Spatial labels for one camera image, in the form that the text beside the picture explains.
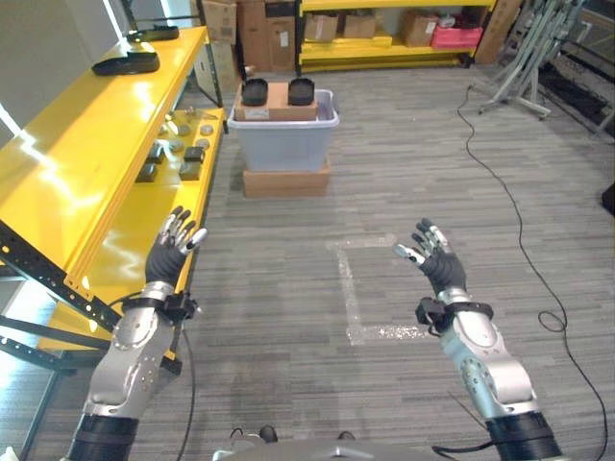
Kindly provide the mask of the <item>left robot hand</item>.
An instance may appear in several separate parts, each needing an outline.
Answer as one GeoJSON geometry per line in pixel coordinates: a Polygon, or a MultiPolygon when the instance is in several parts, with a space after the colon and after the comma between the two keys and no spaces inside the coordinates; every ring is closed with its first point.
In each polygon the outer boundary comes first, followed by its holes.
{"type": "Polygon", "coordinates": [[[208,235],[197,229],[195,220],[188,221],[191,211],[176,206],[163,219],[145,262],[145,281],[164,282],[176,287],[187,256],[200,246],[208,235]]]}

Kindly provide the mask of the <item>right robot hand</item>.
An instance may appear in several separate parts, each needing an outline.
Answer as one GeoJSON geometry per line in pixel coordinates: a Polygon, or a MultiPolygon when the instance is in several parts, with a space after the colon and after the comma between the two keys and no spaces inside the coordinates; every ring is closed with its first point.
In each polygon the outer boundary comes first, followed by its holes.
{"type": "Polygon", "coordinates": [[[443,231],[427,218],[418,222],[416,229],[411,238],[418,247],[397,243],[394,254],[417,267],[436,295],[453,289],[466,292],[465,270],[443,231]]]}

